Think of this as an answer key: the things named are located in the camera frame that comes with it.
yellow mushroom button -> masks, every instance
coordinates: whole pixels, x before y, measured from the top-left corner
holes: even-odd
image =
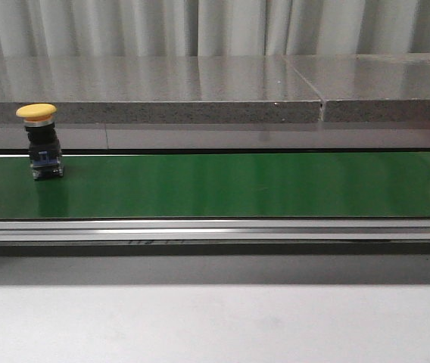
[[[17,110],[17,116],[25,121],[44,121],[57,110],[53,104],[29,104]]]

white table surface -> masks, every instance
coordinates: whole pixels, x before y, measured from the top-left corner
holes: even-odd
[[[380,261],[393,277],[323,284],[326,269],[344,283],[342,266],[358,257],[347,276],[371,282],[365,273]],[[411,258],[0,258],[0,362],[430,362],[430,285],[394,284],[416,273]],[[430,256],[413,258],[430,271]],[[251,278],[261,263],[273,275]],[[145,264],[151,271],[137,276]],[[248,275],[236,284],[168,278],[187,265],[202,277],[233,265]],[[277,282],[274,269],[285,284],[254,284]],[[318,284],[297,283],[303,270]]]

metal frame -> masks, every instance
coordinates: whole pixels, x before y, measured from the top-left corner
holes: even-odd
[[[0,242],[99,244],[140,240],[430,241],[430,219],[115,219],[0,221]]]

gray stone slab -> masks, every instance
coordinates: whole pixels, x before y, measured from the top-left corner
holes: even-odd
[[[323,99],[327,123],[430,121],[430,54],[285,59]]]
[[[0,123],[58,106],[58,123],[314,123],[320,99],[281,57],[0,58]]]

white curtain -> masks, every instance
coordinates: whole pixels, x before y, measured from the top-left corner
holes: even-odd
[[[430,0],[0,0],[0,56],[430,52]]]

